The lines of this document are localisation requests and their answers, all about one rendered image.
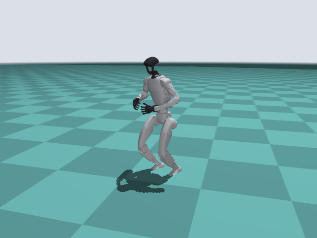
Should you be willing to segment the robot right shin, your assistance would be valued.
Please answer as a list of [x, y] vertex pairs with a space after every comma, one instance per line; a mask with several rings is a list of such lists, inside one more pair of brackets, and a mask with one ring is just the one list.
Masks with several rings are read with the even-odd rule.
[[147, 152], [145, 153], [142, 153], [142, 152], [139, 152], [142, 156], [144, 156], [147, 160], [153, 162], [154, 164], [158, 164], [158, 165], [161, 165], [161, 163], [156, 159], [154, 153], [148, 149]]

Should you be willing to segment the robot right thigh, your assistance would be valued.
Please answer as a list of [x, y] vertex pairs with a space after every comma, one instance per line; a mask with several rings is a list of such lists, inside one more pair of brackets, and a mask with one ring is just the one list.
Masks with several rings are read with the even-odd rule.
[[145, 153], [148, 151], [148, 146], [146, 144], [146, 141], [153, 131], [153, 125], [157, 126], [159, 124], [160, 123], [157, 122], [156, 115], [150, 115], [149, 118], [146, 120], [146, 122], [144, 123], [141, 129], [139, 139], [138, 139], [138, 150], [140, 152]]

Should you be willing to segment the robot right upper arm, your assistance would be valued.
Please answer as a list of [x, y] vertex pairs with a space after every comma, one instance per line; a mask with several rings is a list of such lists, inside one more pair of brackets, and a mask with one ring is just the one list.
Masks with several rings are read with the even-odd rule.
[[148, 85], [147, 85], [147, 78], [144, 79], [144, 85], [143, 85], [143, 92], [142, 94], [144, 95], [145, 99], [148, 97]]

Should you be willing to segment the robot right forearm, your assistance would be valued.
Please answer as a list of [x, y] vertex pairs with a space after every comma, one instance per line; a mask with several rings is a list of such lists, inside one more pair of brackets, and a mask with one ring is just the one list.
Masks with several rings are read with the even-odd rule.
[[139, 98], [139, 102], [141, 102], [142, 100], [144, 100], [145, 97], [144, 97], [144, 95], [141, 92], [141, 94], [137, 98]]

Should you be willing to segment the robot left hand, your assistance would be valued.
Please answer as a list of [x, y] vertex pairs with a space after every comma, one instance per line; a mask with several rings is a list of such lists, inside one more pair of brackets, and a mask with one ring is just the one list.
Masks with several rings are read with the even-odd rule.
[[144, 110], [144, 111], [141, 111], [142, 113], [143, 112], [146, 112], [146, 113], [143, 113], [143, 115], [145, 115], [145, 114], [149, 114], [149, 113], [151, 113], [152, 111], [153, 112], [156, 112], [156, 111], [154, 111], [154, 107], [155, 106], [158, 106], [158, 105], [153, 105], [153, 106], [150, 106], [150, 105], [147, 105], [147, 104], [145, 104], [145, 103], [143, 103], [144, 105], [146, 105], [145, 107], [142, 107], [141, 106], [141, 110]]

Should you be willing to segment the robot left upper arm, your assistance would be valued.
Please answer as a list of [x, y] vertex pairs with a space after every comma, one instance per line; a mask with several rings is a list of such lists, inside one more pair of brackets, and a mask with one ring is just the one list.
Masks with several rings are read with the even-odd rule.
[[[175, 89], [171, 83], [171, 80], [169, 78], [163, 77], [160, 79], [160, 82], [161, 82], [162, 87], [166, 88], [166, 90], [168, 91], [168, 93], [170, 95], [172, 95], [173, 97], [178, 97], [178, 99], [180, 101], [180, 98], [179, 98], [177, 92], [175, 91]], [[178, 101], [178, 103], [179, 103], [179, 101]]]

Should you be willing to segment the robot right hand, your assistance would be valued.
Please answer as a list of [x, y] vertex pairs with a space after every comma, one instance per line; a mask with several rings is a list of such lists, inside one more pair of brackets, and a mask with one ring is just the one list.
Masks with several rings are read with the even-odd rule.
[[[140, 103], [139, 103], [139, 98], [135, 98], [135, 99], [133, 100], [133, 106], [134, 106], [134, 109], [135, 109], [135, 110], [138, 110], [138, 109], [136, 109], [136, 108], [139, 107], [138, 104], [140, 104]], [[138, 106], [138, 107], [137, 107], [137, 106]], [[135, 108], [135, 107], [136, 107], [136, 108]]]

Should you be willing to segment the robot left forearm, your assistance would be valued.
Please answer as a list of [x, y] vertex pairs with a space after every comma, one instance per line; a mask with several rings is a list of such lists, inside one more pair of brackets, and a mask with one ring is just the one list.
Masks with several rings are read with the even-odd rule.
[[176, 103], [178, 103], [178, 101], [179, 101], [178, 97], [173, 97], [171, 100], [168, 100], [167, 102], [163, 104], [155, 106], [154, 111], [163, 111], [164, 109], [171, 108]]

